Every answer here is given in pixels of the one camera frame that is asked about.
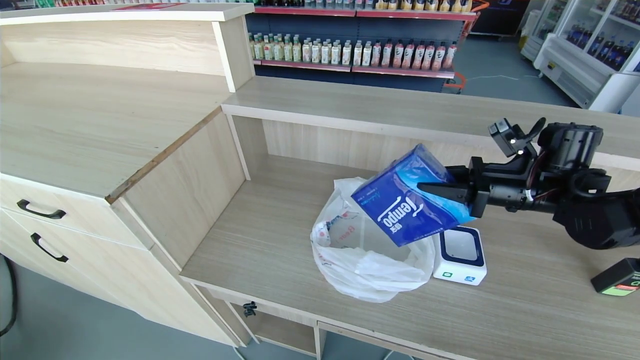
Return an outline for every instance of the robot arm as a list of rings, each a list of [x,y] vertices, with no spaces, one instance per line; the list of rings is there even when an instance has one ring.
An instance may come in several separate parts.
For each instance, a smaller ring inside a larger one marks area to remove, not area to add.
[[[528,134],[507,119],[489,127],[505,163],[471,157],[468,167],[447,167],[454,182],[420,183],[418,188],[467,204],[473,217],[486,205],[552,213],[578,243],[591,249],[640,244],[640,189],[605,192],[611,177],[589,168],[603,130],[596,126],[553,123],[541,118]],[[540,153],[531,142],[538,136]]]

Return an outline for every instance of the green device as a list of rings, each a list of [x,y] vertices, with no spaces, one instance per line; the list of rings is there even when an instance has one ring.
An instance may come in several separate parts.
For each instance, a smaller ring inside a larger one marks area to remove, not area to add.
[[[591,283],[601,294],[629,295],[640,288],[640,259],[625,258],[596,275]]]

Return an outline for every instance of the wood grain surface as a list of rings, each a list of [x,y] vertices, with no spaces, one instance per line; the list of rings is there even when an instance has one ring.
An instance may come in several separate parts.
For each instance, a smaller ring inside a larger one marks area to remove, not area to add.
[[[270,156],[193,254],[183,278],[299,311],[436,356],[474,359],[637,359],[634,296],[595,293],[590,278],[637,247],[595,251],[541,213],[489,207],[480,286],[432,279],[389,302],[341,295],[314,263],[309,232],[333,180],[372,172]]]
[[[224,76],[211,23],[94,21],[2,27],[15,61],[73,63]]]
[[[488,126],[507,118],[528,132],[540,118],[604,129],[595,165],[640,170],[637,118],[524,101],[257,76],[223,111],[258,119],[332,127],[421,141],[495,147]]]
[[[95,65],[15,63],[1,85],[0,171],[102,198],[228,96],[222,76]]]

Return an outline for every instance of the wooden panel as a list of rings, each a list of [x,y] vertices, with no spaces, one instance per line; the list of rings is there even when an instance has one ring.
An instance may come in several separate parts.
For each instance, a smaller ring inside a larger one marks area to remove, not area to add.
[[[480,286],[432,279],[382,304],[335,291],[313,259],[309,232],[334,179],[372,174],[270,156],[180,275],[436,356],[637,357],[620,346],[635,339],[637,299],[603,296],[589,280],[621,258],[640,258],[640,247],[587,249],[549,214],[487,207],[483,218],[467,224],[483,237],[488,275]]]
[[[228,95],[221,76],[44,63],[3,68],[0,90],[1,172],[102,198]]]
[[[108,291],[102,289],[98,284],[89,280],[81,272],[66,263],[61,263],[47,255],[38,248],[31,240],[31,234],[14,219],[10,217],[10,212],[0,211],[0,253],[10,258],[16,264],[46,276],[54,281],[58,281],[73,289],[87,293],[98,299],[124,306]],[[61,256],[56,249],[57,244],[49,243],[48,239],[41,239],[40,244],[53,256]]]
[[[269,154],[321,163],[380,171],[418,143],[423,143],[445,166],[467,166],[472,156],[480,156],[487,163],[509,161],[495,143],[492,146],[467,146],[271,120],[262,123]],[[610,192],[637,188],[640,184],[640,172],[599,167],[612,176]]]
[[[370,344],[373,344],[373,345],[376,345],[376,346],[379,346],[379,347],[383,347],[383,348],[387,348],[389,350],[393,350],[394,352],[399,352],[399,353],[406,354],[406,355],[409,355],[409,356],[418,357],[419,359],[422,359],[422,360],[444,360],[444,359],[450,359],[450,357],[436,356],[436,355],[430,354],[428,352],[415,350],[414,348],[410,348],[410,347],[398,345],[396,343],[392,343],[390,341],[385,341],[385,340],[381,340],[381,339],[378,339],[378,338],[374,338],[373,336],[360,334],[359,332],[343,329],[342,327],[337,327],[337,326],[334,326],[334,325],[330,325],[328,323],[318,322],[317,328],[318,328],[318,332],[317,333],[322,334],[322,332],[324,332],[325,336],[326,336],[326,332],[327,331],[331,331],[331,332],[334,332],[335,334],[338,334],[338,335],[347,336],[348,338],[364,341],[366,343],[370,343]]]
[[[242,306],[233,305],[242,314]],[[316,356],[314,328],[291,322],[277,316],[256,311],[255,316],[244,319],[255,336],[263,341],[272,343],[289,350],[301,352],[309,356]]]
[[[227,118],[219,113],[124,199],[182,268],[243,181]]]
[[[635,117],[524,101],[256,76],[222,106],[226,114],[380,135],[495,146],[487,127],[507,118],[529,131],[540,118],[604,129],[595,165],[640,170]]]
[[[220,48],[222,67],[227,77],[229,92],[236,92],[255,76],[249,39],[244,17],[225,22],[212,22],[216,41]]]
[[[224,75],[210,22],[98,21],[3,26],[18,62]]]
[[[236,344],[158,261],[158,254],[22,215],[12,214],[12,217],[46,241],[54,243],[57,250],[68,257],[65,265],[99,284],[147,320],[227,345]]]
[[[250,174],[257,171],[268,155],[264,128],[260,119],[231,115],[227,118],[243,162],[244,175],[250,180]]]
[[[148,249],[153,243],[142,242],[123,224],[104,199],[47,186],[19,177],[0,174],[0,206],[44,222],[95,234],[124,245]],[[27,200],[29,210],[50,214],[63,210],[60,219],[50,219],[21,210],[17,203]]]

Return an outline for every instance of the refrigerator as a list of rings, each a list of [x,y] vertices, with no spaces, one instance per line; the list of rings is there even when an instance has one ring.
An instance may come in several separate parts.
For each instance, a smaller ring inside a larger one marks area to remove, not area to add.
[[[547,34],[553,33],[562,18],[564,10],[570,0],[546,0],[540,13],[540,17],[533,31],[527,38],[527,42],[522,47],[520,54],[533,61],[542,48]]]

